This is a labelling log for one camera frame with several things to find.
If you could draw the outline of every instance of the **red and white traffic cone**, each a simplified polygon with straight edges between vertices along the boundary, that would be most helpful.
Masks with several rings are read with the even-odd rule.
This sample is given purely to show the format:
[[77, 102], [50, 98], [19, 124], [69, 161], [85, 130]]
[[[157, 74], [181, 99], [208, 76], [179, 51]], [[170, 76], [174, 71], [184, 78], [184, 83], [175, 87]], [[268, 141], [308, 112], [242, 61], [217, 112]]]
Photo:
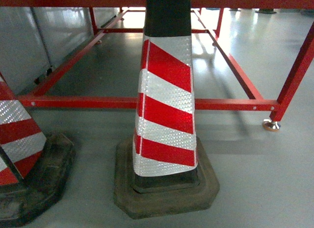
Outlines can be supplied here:
[[25, 178], [44, 148], [46, 137], [0, 76], [0, 146], [19, 172], [0, 161], [0, 186]]
[[0, 227], [21, 226], [60, 197], [72, 143], [44, 136], [0, 74]]
[[147, 0], [134, 137], [116, 158], [115, 203], [132, 218], [206, 209], [219, 190], [195, 132], [190, 10]]

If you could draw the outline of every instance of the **red table frame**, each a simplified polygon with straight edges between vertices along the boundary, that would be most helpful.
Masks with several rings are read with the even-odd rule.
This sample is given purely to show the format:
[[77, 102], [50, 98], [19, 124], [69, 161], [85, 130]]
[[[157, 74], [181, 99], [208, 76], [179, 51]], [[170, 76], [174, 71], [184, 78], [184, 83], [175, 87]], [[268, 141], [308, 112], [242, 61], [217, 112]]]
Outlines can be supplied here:
[[[314, 0], [191, 0], [193, 8], [219, 7], [219, 20], [216, 30], [206, 28], [200, 13], [193, 9], [204, 29], [193, 29], [192, 33], [207, 33], [215, 46], [222, 53], [227, 64], [233, 71], [249, 99], [196, 99], [195, 107], [201, 110], [250, 110], [271, 111], [272, 121], [280, 121], [289, 106], [302, 78], [314, 58], [314, 23], [300, 49], [295, 63], [276, 100], [265, 100], [250, 81], [248, 76], [236, 62], [219, 45], [219, 33], [225, 7], [231, 8], [304, 8], [314, 9]], [[83, 97], [83, 96], [46, 96], [49, 89], [62, 78], [104, 35], [108, 33], [137, 33], [142, 28], [113, 28], [129, 11], [122, 11], [104, 28], [97, 28], [93, 7], [144, 7], [145, 0], [0, 0], [0, 6], [65, 6], [89, 7], [95, 37], [81, 51], [59, 66], [48, 78], [41, 82], [33, 91], [18, 99], [26, 107], [66, 107], [66, 108], [136, 108], [136, 97]]]

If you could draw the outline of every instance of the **gray wall panel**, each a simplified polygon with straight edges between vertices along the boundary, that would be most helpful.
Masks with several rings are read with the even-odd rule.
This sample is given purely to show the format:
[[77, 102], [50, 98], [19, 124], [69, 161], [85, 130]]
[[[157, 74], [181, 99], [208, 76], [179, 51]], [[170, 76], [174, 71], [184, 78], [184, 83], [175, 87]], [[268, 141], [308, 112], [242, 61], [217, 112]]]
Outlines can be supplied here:
[[87, 8], [37, 7], [34, 11], [54, 67], [92, 35]]
[[0, 7], [0, 72], [15, 94], [49, 67], [28, 7]]
[[95, 13], [95, 17], [96, 17], [97, 26], [100, 27], [100, 26], [104, 25], [112, 17], [117, 15], [118, 12], [119, 12], [118, 8], [95, 7], [94, 13]]

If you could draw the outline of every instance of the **adjustable foot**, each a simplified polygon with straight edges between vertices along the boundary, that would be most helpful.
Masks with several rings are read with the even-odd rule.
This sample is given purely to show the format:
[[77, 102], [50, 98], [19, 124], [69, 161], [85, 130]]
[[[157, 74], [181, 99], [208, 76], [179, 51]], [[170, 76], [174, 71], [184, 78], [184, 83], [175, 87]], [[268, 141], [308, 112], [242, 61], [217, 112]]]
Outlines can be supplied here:
[[267, 131], [279, 131], [279, 129], [280, 129], [280, 124], [278, 122], [272, 121], [270, 119], [264, 119], [262, 126]]

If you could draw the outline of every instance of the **epoxy floor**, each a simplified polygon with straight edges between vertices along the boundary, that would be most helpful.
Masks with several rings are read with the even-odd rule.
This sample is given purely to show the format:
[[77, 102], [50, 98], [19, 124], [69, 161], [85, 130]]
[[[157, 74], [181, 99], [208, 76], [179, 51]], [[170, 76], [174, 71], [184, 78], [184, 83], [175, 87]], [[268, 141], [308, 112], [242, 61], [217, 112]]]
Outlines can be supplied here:
[[[209, 26], [218, 11], [203, 13]], [[193, 27], [199, 27], [192, 16]], [[226, 10], [224, 45], [262, 95], [275, 99], [313, 17]], [[120, 26], [140, 27], [144, 13]], [[246, 98], [208, 35], [192, 35], [195, 96]], [[142, 34], [110, 34], [50, 94], [136, 96]], [[115, 146], [131, 136], [134, 110], [33, 109], [45, 133], [63, 132], [77, 157], [64, 197], [27, 228], [311, 228], [314, 227], [314, 64], [280, 132], [265, 131], [268, 112], [196, 111], [196, 131], [220, 182], [205, 211], [132, 220], [113, 204]]]

